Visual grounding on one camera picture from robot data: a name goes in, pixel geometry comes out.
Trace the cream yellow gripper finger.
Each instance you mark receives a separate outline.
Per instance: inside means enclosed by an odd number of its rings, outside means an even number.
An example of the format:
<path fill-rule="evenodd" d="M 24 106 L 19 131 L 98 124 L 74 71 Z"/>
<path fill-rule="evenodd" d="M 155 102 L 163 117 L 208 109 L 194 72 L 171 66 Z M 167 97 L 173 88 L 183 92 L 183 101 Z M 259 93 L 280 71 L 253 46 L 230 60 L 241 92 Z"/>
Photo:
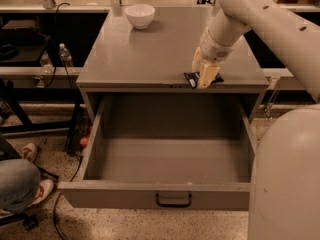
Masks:
<path fill-rule="evenodd" d="M 192 71 L 193 72 L 200 72 L 204 67 L 206 60 L 202 57 L 200 48 L 197 48 L 192 61 Z"/>
<path fill-rule="evenodd" d="M 206 62 L 200 65 L 200 77 L 198 80 L 197 88 L 206 89 L 208 88 L 212 81 L 215 79 L 216 75 L 220 71 L 220 66 L 217 63 Z"/>

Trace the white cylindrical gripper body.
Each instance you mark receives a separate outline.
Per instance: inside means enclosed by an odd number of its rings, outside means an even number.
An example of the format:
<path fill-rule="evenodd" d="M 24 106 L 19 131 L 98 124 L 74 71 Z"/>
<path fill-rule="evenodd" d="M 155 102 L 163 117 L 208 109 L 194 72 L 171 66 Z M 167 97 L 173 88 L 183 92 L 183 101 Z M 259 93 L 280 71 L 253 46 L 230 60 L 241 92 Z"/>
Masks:
<path fill-rule="evenodd" d="M 238 22 L 219 9 L 200 38 L 202 58 L 209 62 L 226 60 L 238 39 L 249 30 L 248 25 Z"/>

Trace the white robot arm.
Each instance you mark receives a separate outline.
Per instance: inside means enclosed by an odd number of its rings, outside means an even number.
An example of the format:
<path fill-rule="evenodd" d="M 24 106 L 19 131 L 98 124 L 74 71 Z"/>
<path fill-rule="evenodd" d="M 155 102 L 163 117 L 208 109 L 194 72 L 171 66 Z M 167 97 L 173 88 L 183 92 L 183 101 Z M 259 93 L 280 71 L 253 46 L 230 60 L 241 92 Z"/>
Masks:
<path fill-rule="evenodd" d="M 276 0 L 216 0 L 193 71 L 208 87 L 253 30 L 313 99 L 320 97 L 320 27 Z M 252 168 L 248 240 L 320 240 L 320 103 L 291 110 L 260 140 Z"/>

